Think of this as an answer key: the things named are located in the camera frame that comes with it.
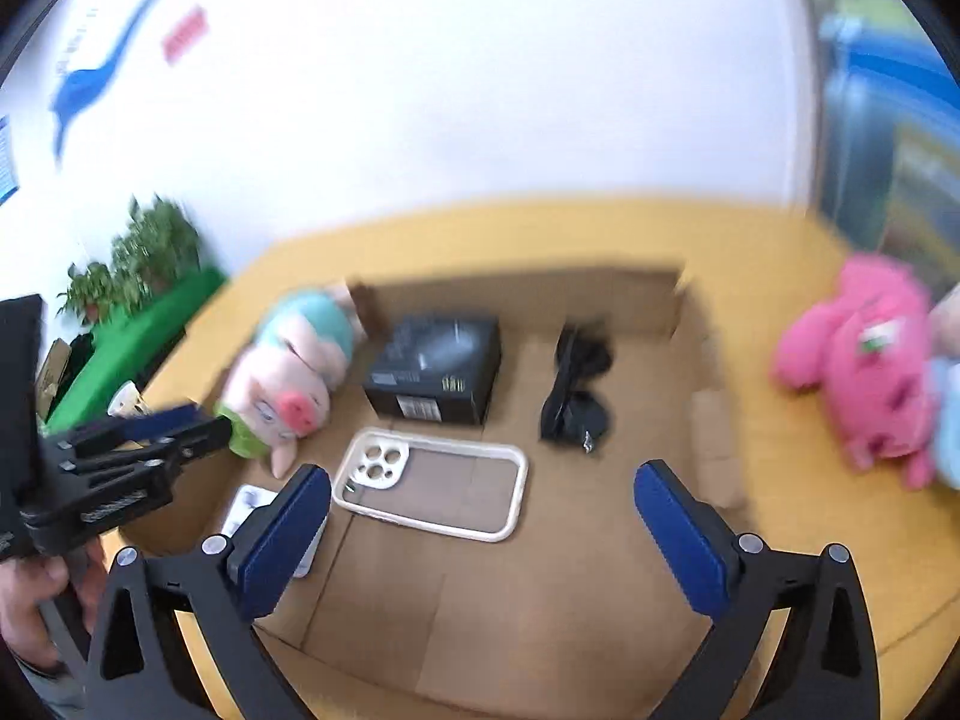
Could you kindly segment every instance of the product label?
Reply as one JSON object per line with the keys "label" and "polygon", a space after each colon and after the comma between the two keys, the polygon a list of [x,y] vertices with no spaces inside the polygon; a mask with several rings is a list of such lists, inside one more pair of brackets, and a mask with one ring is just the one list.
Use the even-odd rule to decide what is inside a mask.
{"label": "product label", "polygon": [[400,397],[398,395],[397,404],[400,404],[400,410],[407,419],[442,421],[440,420],[440,407],[436,400],[425,397]]}

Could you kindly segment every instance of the black clamp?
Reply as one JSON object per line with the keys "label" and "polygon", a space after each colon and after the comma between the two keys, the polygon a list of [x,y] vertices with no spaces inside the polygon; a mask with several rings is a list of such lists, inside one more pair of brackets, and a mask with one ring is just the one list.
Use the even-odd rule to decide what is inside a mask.
{"label": "black clamp", "polygon": [[770,549],[736,536],[663,461],[637,469],[637,510],[691,608],[713,627],[651,720],[720,717],[760,644],[770,613],[789,608],[750,720],[877,720],[877,651],[853,557]]}
{"label": "black clamp", "polygon": [[118,552],[82,677],[90,716],[216,717],[176,622],[189,611],[243,717],[313,717],[250,624],[274,610],[329,503],[326,472],[301,466],[233,538],[216,533],[174,557]]}
{"label": "black clamp", "polygon": [[[38,295],[0,302],[0,562],[64,556],[80,581],[85,543],[170,503],[184,465],[227,446],[232,425],[190,403],[40,439],[34,379],[42,311]],[[76,674],[90,637],[73,587],[40,610]]]}

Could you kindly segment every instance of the yellow table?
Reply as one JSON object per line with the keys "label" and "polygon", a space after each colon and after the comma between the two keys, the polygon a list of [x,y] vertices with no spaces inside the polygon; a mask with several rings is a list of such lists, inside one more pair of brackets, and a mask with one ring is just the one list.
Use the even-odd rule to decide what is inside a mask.
{"label": "yellow table", "polygon": [[[315,234],[276,245],[221,290],[146,400],[205,399],[261,314],[294,288],[534,264],[683,263],[723,341],[760,533],[785,550],[819,553],[831,541],[851,548],[880,653],[883,717],[899,719],[960,635],[957,498],[943,488],[908,493],[892,467],[854,476],[818,397],[784,394],[768,376],[779,335],[832,293],[845,254],[802,215],[629,196],[525,199]],[[216,706],[237,716],[195,627],[187,630]],[[305,699],[329,712],[323,697]]]}

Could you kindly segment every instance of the metal bolt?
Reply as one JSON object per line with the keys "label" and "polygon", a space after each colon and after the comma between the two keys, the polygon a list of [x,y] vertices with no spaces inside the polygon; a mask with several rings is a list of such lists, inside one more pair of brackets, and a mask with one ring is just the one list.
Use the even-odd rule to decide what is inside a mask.
{"label": "metal bolt", "polygon": [[831,544],[827,549],[827,555],[837,562],[847,562],[850,559],[850,551],[843,544]]}
{"label": "metal bolt", "polygon": [[219,555],[220,552],[227,549],[227,537],[221,536],[219,533],[216,536],[207,536],[203,540],[203,544],[200,545],[200,549],[203,550],[205,555]]}
{"label": "metal bolt", "polygon": [[755,533],[744,533],[744,535],[737,540],[737,543],[740,545],[740,549],[744,552],[749,552],[751,555],[755,555],[757,552],[762,552],[763,550],[763,539]]}
{"label": "metal bolt", "polygon": [[136,549],[124,547],[117,553],[117,565],[130,565],[136,560]]}

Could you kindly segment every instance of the plush toy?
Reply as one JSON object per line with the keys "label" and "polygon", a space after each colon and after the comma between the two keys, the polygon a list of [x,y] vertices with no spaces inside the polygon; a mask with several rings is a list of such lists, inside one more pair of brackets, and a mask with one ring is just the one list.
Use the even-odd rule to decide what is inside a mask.
{"label": "plush toy", "polygon": [[909,269],[880,255],[844,264],[839,293],[800,317],[776,348],[774,376],[794,389],[822,386],[857,470],[904,458],[904,485],[934,477],[928,451],[938,398],[928,375],[929,296]]}
{"label": "plush toy", "polygon": [[941,396],[940,418],[933,434],[933,456],[940,480],[960,490],[960,362],[937,357],[930,362]]}
{"label": "plush toy", "polygon": [[230,449],[247,458],[270,455],[272,474],[286,475],[296,441],[318,430],[330,391],[343,381],[354,341],[363,337],[349,292],[304,292],[280,301],[237,359],[218,413],[233,423]]}
{"label": "plush toy", "polygon": [[960,360],[960,284],[930,312],[933,351]]}

